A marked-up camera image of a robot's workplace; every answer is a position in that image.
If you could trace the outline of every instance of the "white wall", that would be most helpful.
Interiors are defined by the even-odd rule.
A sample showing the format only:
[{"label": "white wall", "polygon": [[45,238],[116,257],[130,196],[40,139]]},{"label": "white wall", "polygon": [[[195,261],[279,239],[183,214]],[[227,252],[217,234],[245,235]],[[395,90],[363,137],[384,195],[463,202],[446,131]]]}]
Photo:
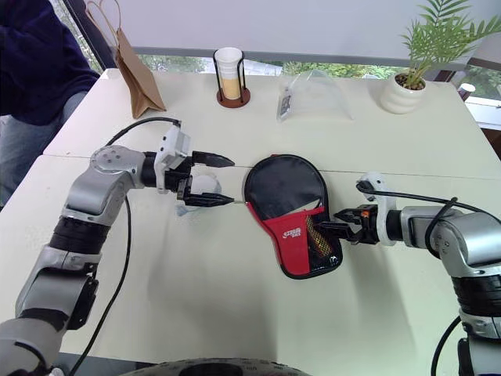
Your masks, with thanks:
[{"label": "white wall", "polygon": [[501,64],[501,33],[490,35],[482,41],[473,57]]},{"label": "white wall", "polygon": [[[119,0],[134,47],[217,49],[406,59],[400,34],[425,0]],[[106,0],[106,12],[116,13]],[[500,0],[474,0],[477,19]]]}]

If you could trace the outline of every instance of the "ping pong paddle case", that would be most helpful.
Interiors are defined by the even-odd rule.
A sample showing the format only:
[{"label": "ping pong paddle case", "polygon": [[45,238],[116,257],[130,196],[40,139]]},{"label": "ping pong paddle case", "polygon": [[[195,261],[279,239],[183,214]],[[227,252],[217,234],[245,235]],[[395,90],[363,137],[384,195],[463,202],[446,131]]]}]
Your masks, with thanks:
[{"label": "ping pong paddle case", "polygon": [[295,155],[272,155],[249,171],[243,194],[288,277],[315,277],[341,264],[340,241],[314,228],[330,218],[326,184],[313,164]]}]

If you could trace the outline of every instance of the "transparent plastic bag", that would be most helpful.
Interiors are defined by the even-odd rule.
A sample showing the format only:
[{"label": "transparent plastic bag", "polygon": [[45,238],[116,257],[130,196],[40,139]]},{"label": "transparent plastic bag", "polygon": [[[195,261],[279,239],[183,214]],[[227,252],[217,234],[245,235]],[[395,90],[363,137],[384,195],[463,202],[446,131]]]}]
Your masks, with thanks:
[{"label": "transparent plastic bag", "polygon": [[280,88],[276,120],[300,116],[354,120],[348,101],[336,82],[321,70],[285,78]]}]

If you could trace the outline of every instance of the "brown paper bag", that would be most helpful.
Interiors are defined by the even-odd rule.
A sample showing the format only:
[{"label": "brown paper bag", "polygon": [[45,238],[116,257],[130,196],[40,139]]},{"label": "brown paper bag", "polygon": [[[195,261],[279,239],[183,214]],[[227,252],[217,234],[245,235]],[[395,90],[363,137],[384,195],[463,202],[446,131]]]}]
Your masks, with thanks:
[{"label": "brown paper bag", "polygon": [[[118,5],[117,0],[114,0],[114,2],[117,4],[119,19],[116,31],[114,30],[114,27],[111,26],[110,21],[103,12],[103,0],[101,0],[99,4],[93,0],[89,1],[87,3],[85,13],[99,29],[99,31],[101,31],[101,34],[108,41],[108,43],[117,48],[115,62],[117,63],[118,69],[122,73],[122,76],[127,83],[129,92],[131,93],[132,116],[134,119],[137,119],[139,116],[144,114],[148,108],[153,110],[165,110],[165,105],[160,97],[160,93],[158,92],[158,87],[153,74],[150,69],[148,69],[148,67],[137,57],[121,29],[120,6]],[[114,37],[113,41],[111,41],[105,33],[103,33],[103,30],[96,22],[94,16],[90,13],[90,5],[95,6],[103,16]]]}]

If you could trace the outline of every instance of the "window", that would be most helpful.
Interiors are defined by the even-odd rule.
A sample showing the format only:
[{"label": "window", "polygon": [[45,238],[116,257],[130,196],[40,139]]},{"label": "window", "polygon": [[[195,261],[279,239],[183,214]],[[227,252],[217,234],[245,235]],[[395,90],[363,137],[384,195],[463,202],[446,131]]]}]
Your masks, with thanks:
[{"label": "window", "polygon": [[77,24],[74,22],[70,13],[68,12],[67,7],[64,5],[63,0],[50,0],[56,15],[61,20],[63,24],[70,29],[71,34],[75,37],[78,44],[80,45],[80,49],[85,56],[85,59],[88,61],[88,65],[96,72],[100,74],[103,72],[103,69],[99,65],[96,57],[92,53],[91,48],[88,46],[84,36],[81,34],[80,30],[78,30]]},{"label": "window", "polygon": [[501,71],[467,65],[464,74],[461,83],[475,87],[471,96],[501,100]]},{"label": "window", "polygon": [[138,55],[140,60],[152,71],[203,73],[207,62],[201,57]]},{"label": "window", "polygon": [[300,74],[311,69],[325,71],[333,77],[351,78],[381,78],[385,79],[401,72],[402,67],[384,67],[380,65],[337,64],[337,63],[302,63],[297,61],[285,62],[282,65],[283,73],[289,75]]}]

